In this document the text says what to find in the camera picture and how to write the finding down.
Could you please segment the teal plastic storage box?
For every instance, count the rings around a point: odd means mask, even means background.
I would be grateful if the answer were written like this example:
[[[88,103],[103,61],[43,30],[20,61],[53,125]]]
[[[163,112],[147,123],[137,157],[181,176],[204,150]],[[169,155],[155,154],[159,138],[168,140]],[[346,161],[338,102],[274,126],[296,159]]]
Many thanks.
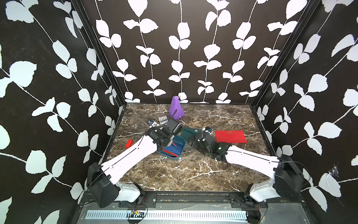
[[[156,153],[171,160],[178,160],[184,151],[185,145],[186,140],[183,137],[175,136],[171,145],[162,150],[156,151]]]

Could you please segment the green envelope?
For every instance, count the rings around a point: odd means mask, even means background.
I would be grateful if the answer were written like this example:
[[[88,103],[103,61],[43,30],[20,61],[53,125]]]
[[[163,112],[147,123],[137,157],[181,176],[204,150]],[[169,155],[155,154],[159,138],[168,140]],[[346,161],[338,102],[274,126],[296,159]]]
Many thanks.
[[[192,136],[195,136],[196,134],[200,133],[202,131],[202,129],[195,129],[195,128],[183,128],[182,132],[181,132],[181,137],[184,138],[185,140],[190,139]]]

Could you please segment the red envelope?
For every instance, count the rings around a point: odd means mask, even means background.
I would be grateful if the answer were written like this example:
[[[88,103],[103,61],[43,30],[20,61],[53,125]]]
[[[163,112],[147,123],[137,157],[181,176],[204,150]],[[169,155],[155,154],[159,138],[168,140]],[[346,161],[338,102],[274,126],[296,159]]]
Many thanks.
[[[245,134],[242,130],[215,131],[215,137],[217,142],[247,143]]]

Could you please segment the blue envelope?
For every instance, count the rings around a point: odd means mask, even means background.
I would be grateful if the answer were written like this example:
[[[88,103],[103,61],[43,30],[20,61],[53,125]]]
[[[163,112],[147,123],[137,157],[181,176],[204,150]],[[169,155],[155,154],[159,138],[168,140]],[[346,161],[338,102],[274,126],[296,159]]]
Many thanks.
[[[173,157],[179,157],[183,149],[184,145],[182,145],[180,142],[173,142],[170,146],[165,147],[163,152]]]

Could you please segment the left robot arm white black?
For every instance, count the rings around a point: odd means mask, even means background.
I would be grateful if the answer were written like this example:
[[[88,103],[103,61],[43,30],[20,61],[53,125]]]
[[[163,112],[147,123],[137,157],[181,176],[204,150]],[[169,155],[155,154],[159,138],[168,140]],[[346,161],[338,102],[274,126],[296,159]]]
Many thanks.
[[[144,191],[134,183],[120,182],[120,179],[141,160],[164,149],[183,129],[174,119],[166,124],[151,127],[143,136],[115,158],[102,164],[97,162],[89,166],[87,187],[100,208],[114,202],[142,203]]]

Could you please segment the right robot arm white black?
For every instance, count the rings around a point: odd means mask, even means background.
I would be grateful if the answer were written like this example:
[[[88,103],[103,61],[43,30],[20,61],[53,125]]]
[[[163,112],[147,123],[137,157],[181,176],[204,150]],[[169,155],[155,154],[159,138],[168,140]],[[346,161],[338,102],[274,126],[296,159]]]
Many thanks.
[[[254,205],[278,197],[291,202],[300,200],[304,176],[298,162],[291,157],[261,155],[231,143],[217,142],[206,129],[189,137],[187,143],[212,159],[240,165],[269,178],[261,183],[250,184],[239,197],[240,201]]]

